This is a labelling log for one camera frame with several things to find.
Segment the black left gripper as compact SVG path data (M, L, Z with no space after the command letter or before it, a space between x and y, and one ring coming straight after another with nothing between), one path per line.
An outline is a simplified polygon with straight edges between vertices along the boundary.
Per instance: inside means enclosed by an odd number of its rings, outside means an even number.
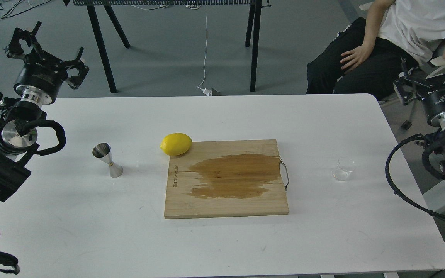
M14 84L15 92L23 96L26 87L37 88L47 94L44 104L48 105L56 101L58 91L64 81L73 90L78 89L87 76L89 68L82 60L84 51L82 46L73 60L63 61L49 53L44 53L42 57L42 48L35 37L41 25L41 21L37 21L31 31L15 28L9 45L4 50L8 58L24 61L23 69ZM21 41L26 42L31 49L30 53L24 53ZM70 70L77 70L77 74L69 74Z

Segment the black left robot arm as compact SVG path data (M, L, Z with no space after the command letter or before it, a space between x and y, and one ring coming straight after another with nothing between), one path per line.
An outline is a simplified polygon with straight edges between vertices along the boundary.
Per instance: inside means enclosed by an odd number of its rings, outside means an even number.
M46 156L64 148L64 128L48 120L42 107L56 101L63 83L79 88L89 71L81 60L82 47L69 61L44 51L36 39L41 24L37 22L31 31L16 28L5 48L8 58L20 59L24 65L14 84L18 98L0 93L0 202L29 178L26 165L34 155Z

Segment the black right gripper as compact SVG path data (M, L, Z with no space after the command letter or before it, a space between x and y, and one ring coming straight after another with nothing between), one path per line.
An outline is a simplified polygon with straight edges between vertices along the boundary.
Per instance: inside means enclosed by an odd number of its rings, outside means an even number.
M407 67L407 59L401 58L401 75L394 81L394 91L402 105L420 100L426 122L430 126L445 126L445 75L441 84L413 77Z

